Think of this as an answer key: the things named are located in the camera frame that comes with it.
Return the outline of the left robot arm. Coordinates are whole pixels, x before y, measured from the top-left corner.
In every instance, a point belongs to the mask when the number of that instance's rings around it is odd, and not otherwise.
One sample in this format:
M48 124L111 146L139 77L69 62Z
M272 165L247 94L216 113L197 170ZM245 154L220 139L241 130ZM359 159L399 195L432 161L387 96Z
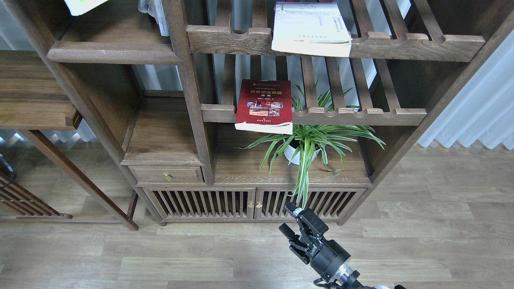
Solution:
M17 175L16 175L14 168L9 164L7 159L2 154L0 154L0 161L6 170L7 179L8 179L7 183L0 187L0 189L3 191L6 188L9 188L11 186L11 184L15 181Z

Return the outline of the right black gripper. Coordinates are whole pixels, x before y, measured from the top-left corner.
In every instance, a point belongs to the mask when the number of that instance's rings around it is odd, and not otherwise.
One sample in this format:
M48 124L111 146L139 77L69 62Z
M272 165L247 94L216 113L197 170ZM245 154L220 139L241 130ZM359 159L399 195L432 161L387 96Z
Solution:
M311 209L302 209L290 202L284 206L298 222L303 235L309 236L311 244L302 242L300 236L286 224L279 226L279 231L286 236L290 250L306 265L311 267L325 281L347 281L351 275L348 265L351 255L336 241L327 241L323 234L328 225Z

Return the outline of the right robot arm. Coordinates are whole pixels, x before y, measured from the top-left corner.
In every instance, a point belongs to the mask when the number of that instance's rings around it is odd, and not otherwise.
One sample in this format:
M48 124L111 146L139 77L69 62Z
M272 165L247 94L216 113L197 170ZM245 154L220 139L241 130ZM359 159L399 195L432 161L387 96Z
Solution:
M334 240L323 234L329 230L327 224L311 209L303 210L290 202L284 209L293 216L300 228L300 235L285 223L279 230L288 238L290 250L306 265L320 275L313 283L327 289L367 289L358 280L358 271L348 263L351 255Z

